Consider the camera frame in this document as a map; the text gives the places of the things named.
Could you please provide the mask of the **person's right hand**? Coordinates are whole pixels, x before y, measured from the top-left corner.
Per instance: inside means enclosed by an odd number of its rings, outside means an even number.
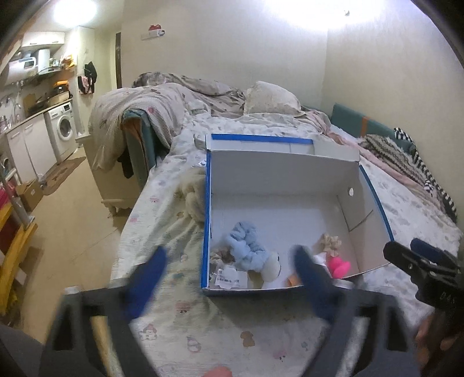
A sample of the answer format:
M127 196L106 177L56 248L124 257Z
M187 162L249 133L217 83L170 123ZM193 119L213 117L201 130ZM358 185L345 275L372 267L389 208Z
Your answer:
M420 376L463 376L463 318L435 310L414 338Z

